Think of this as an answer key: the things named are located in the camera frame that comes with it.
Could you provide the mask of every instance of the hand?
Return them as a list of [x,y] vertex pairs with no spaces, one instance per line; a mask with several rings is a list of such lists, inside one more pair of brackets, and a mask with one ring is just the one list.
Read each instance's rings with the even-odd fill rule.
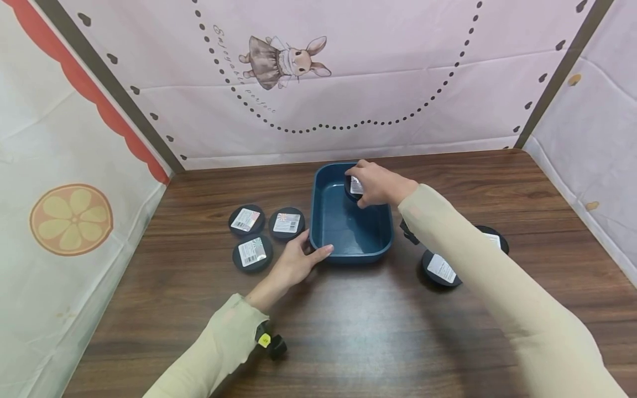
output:
[[307,278],[315,265],[332,254],[334,246],[327,245],[306,255],[310,249],[309,236],[310,231],[304,231],[285,245],[285,250],[270,274],[245,297],[249,305],[266,312],[290,287]]
[[358,201],[361,209],[373,204],[385,203],[398,206],[418,188],[416,181],[409,180],[364,159],[359,160],[356,166],[345,172],[345,175],[354,176],[361,182],[365,192],[361,200]]

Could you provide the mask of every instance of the fabric backdrop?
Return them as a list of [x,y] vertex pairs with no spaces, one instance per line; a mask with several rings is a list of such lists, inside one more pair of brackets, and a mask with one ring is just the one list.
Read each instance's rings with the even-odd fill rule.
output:
[[[592,2],[60,3],[184,167],[204,169],[512,146]],[[260,81],[240,60],[251,36]],[[278,88],[267,38],[294,54],[325,38],[323,76]]]
[[615,0],[524,150],[637,287],[635,15]]
[[168,177],[26,1],[0,54],[0,397],[59,397]]

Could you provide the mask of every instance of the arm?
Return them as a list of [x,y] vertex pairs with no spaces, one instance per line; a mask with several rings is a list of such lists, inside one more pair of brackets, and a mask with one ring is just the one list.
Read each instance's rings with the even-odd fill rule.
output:
[[210,318],[197,341],[150,387],[144,398],[208,398],[254,349],[263,315],[315,264],[333,251],[325,246],[305,255],[309,231],[288,242],[281,257],[245,299],[234,294]]
[[627,397],[584,324],[444,197],[363,160],[349,174],[365,189],[359,205],[397,205],[414,235],[485,303],[513,346],[532,397]]

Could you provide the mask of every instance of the orange slice illustration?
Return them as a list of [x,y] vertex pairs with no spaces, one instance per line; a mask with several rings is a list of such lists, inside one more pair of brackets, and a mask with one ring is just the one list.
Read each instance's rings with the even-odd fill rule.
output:
[[48,191],[33,206],[31,232],[49,252],[74,256],[101,245],[113,230],[106,196],[86,184],[63,185]]

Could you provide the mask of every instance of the red scalloped border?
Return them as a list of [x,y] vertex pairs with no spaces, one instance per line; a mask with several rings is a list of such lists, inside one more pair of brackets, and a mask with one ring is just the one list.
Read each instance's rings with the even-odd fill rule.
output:
[[146,145],[137,137],[128,123],[102,94],[90,76],[57,38],[28,0],[3,0],[13,8],[18,22],[31,40],[49,57],[62,66],[69,83],[86,99],[97,106],[102,120],[111,130],[124,137],[128,149],[146,165],[150,174],[159,182],[168,184],[170,179]]

